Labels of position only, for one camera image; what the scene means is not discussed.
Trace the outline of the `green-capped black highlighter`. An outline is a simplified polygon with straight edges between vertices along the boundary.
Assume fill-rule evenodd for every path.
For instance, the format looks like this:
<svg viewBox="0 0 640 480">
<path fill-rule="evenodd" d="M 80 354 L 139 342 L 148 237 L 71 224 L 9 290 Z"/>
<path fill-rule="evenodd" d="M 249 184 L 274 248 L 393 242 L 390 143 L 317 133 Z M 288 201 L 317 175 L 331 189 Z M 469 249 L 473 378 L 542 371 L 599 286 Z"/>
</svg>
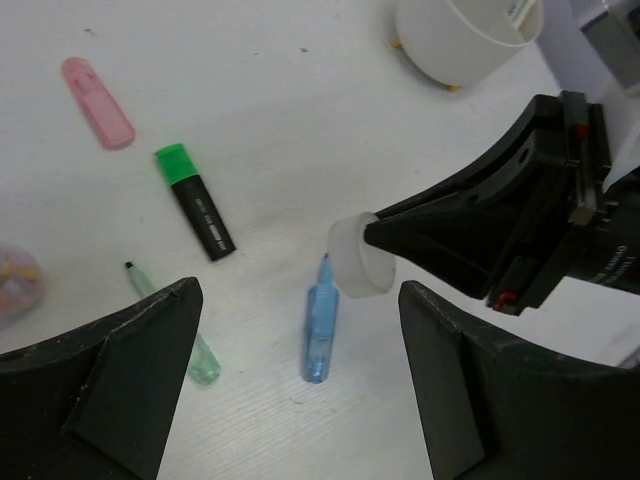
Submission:
<svg viewBox="0 0 640 480">
<path fill-rule="evenodd" d="M 235 252 L 236 247 L 226 225 L 184 145 L 178 143 L 163 147 L 154 156 L 209 259 L 218 261 Z"/>
</svg>

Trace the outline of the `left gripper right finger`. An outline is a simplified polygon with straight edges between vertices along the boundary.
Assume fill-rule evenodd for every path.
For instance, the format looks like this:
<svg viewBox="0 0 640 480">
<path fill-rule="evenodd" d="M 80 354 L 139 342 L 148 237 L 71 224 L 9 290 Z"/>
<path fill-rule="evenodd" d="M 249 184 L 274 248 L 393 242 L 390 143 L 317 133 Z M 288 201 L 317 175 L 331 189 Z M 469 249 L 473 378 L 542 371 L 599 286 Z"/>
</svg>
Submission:
<svg viewBox="0 0 640 480">
<path fill-rule="evenodd" d="M 398 296 L 437 479 L 635 479 L 639 373 L 531 343 L 422 284 Z"/>
</svg>

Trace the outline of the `clear tape roll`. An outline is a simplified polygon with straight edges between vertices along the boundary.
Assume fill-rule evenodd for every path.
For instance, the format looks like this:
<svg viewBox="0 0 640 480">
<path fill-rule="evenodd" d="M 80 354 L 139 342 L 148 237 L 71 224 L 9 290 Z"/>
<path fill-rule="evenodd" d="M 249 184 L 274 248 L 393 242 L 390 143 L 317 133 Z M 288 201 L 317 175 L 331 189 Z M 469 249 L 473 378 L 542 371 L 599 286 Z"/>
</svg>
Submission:
<svg viewBox="0 0 640 480">
<path fill-rule="evenodd" d="M 335 282 L 352 299 L 388 293 L 396 278 L 395 256 L 369 245 L 366 227 L 378 217 L 371 212 L 343 218 L 328 233 L 327 253 Z"/>
</svg>

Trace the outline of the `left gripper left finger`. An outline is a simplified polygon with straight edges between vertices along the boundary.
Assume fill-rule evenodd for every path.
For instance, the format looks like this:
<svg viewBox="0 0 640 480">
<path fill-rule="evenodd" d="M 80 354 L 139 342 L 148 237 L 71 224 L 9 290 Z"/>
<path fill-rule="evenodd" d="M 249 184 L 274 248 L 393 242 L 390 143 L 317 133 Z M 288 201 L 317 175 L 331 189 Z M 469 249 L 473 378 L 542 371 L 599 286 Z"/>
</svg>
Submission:
<svg viewBox="0 0 640 480">
<path fill-rule="evenodd" d="M 2 354 L 2 478 L 156 478 L 202 306 L 187 277 Z"/>
</svg>

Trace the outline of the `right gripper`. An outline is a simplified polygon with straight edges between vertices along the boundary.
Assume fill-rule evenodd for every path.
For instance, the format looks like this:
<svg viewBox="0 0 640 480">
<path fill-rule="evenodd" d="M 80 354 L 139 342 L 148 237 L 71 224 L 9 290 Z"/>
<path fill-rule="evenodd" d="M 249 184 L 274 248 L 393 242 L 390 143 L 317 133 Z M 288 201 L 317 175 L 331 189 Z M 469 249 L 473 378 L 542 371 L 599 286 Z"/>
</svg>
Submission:
<svg viewBox="0 0 640 480">
<path fill-rule="evenodd" d="M 540 307 L 565 277 L 637 294 L 639 172 L 606 189 L 610 169 L 602 105 L 536 95 L 477 160 L 379 211 L 364 239 L 504 314 Z"/>
</svg>

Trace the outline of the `pink highlighter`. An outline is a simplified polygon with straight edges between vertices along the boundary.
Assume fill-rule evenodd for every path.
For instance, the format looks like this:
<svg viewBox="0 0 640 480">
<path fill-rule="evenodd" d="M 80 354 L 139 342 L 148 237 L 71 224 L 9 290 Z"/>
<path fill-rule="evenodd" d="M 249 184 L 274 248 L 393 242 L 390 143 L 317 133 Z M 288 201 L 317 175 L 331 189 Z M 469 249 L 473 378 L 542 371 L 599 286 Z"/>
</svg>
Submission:
<svg viewBox="0 0 640 480">
<path fill-rule="evenodd" d="M 120 150 L 134 142 L 136 132 L 131 122 L 86 60 L 79 57 L 65 59 L 61 73 L 105 149 Z"/>
</svg>

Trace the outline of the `pink-lidded small jar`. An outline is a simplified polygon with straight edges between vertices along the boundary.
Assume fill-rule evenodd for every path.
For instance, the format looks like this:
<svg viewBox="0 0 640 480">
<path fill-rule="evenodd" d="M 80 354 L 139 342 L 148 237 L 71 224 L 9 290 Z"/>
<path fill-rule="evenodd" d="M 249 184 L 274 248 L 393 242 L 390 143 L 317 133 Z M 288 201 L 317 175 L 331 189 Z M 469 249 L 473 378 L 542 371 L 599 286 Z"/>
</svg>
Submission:
<svg viewBox="0 0 640 480">
<path fill-rule="evenodd" d="M 44 271 L 33 255 L 1 243 L 1 329 L 27 316 L 43 299 Z"/>
</svg>

